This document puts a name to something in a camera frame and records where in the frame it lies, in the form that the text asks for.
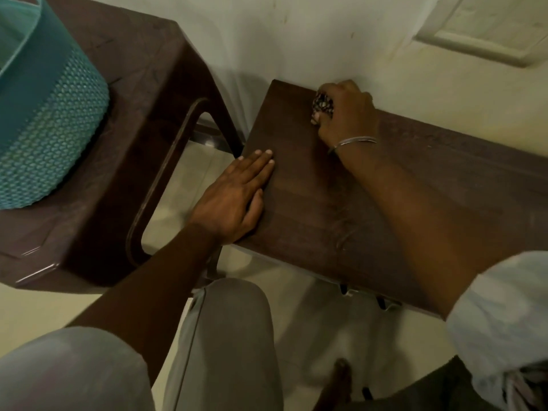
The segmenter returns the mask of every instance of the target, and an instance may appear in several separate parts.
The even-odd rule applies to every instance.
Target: bracelet
[[[327,154],[331,154],[333,151],[335,151],[338,147],[343,146],[344,144],[350,144],[352,142],[358,142],[358,141],[366,141],[366,142],[372,142],[377,143],[376,138],[374,137],[352,137],[347,138],[346,140],[342,140],[339,144],[334,145],[327,151]]]

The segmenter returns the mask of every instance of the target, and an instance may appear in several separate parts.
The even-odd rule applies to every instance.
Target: forearm
[[[338,154],[386,216],[443,317],[477,274],[519,252],[507,235],[418,181],[379,145],[348,144]]]
[[[219,245],[202,227],[185,227],[69,326],[103,329],[124,340],[145,359],[152,385],[166,359],[191,290]]]

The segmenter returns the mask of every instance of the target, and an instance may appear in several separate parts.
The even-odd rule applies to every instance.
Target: grey pants
[[[460,359],[454,358],[390,398],[341,408],[493,411],[476,394],[470,379]],[[163,409],[283,410],[270,306],[259,287],[224,278],[196,294],[182,324]]]

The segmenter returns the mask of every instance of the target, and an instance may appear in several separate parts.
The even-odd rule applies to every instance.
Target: wall
[[[353,78],[383,110],[548,156],[548,65],[412,41],[437,0],[99,0],[176,20],[246,134],[273,78]]]

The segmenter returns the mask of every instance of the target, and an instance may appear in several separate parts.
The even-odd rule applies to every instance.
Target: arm
[[[377,136],[371,95],[352,81],[321,87],[334,114],[317,114],[319,136],[330,147],[356,136]],[[381,144],[337,148],[343,163],[371,194],[396,234],[423,290],[446,318],[474,278],[519,248],[478,214],[418,181]]]
[[[274,169],[271,157],[271,151],[257,151],[236,159],[205,191],[185,228],[69,326],[118,336],[145,359],[152,385],[207,259],[255,228],[264,207],[261,187]]]

